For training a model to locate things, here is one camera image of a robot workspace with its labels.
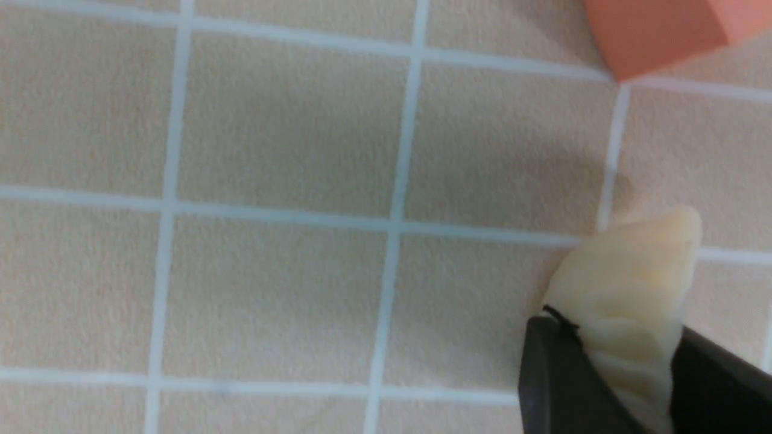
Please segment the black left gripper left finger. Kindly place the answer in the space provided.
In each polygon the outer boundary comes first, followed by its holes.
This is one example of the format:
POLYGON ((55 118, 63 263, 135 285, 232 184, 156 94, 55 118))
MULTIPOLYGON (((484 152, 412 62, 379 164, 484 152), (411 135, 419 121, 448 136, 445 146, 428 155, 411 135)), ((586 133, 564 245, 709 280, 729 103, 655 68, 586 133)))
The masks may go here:
POLYGON ((544 306, 527 322, 519 366, 524 433, 644 433, 584 352, 578 327, 544 306))

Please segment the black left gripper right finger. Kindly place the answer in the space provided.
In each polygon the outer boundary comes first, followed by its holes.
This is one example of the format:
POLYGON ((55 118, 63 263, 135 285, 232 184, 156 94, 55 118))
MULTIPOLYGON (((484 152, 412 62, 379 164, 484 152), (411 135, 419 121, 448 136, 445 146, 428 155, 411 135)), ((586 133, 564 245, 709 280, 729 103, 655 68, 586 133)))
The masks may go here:
POLYGON ((676 433, 770 433, 771 377, 685 327, 672 360, 676 433))

